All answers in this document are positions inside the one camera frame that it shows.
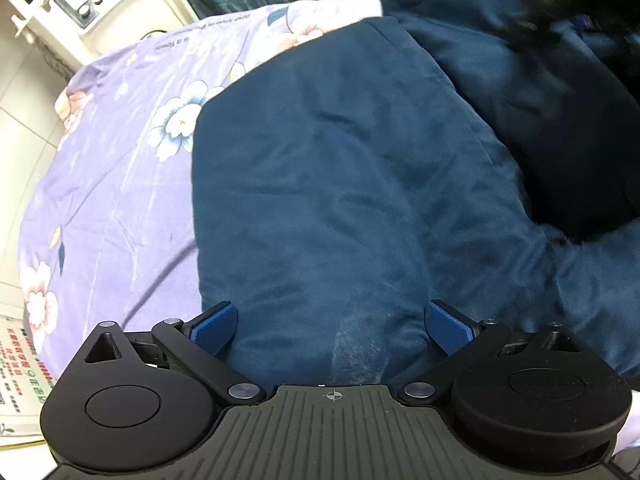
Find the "navy blue padded jacket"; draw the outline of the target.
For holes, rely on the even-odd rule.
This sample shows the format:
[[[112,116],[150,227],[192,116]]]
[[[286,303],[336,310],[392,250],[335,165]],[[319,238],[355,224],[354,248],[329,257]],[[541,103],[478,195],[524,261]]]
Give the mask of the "navy blue padded jacket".
[[[209,100],[192,188],[222,359],[264,388],[399,385],[439,358],[441,299],[560,322],[639,373],[639,103],[562,23],[512,50],[522,0],[382,0]]]

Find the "purple floral bed sheet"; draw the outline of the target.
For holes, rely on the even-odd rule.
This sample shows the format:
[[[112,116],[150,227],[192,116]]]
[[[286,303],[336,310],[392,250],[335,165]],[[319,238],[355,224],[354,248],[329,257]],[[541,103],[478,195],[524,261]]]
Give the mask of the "purple floral bed sheet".
[[[381,12],[378,0],[300,0],[212,16],[73,76],[18,245],[25,325],[49,373],[101,321],[142,331],[200,312],[191,160],[204,104],[284,50]]]

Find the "printed paper poster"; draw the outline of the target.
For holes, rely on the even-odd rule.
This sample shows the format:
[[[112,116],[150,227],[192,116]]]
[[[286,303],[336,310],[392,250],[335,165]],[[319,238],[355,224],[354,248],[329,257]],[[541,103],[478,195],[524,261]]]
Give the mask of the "printed paper poster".
[[[17,318],[1,317],[1,446],[42,440],[40,413],[54,386]]]

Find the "white machine with screen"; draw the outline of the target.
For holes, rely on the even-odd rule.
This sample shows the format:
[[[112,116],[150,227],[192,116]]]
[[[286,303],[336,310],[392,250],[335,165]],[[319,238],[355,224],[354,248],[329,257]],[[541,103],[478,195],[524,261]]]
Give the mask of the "white machine with screen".
[[[192,24],[188,0],[8,0],[22,36],[74,72],[101,56]]]

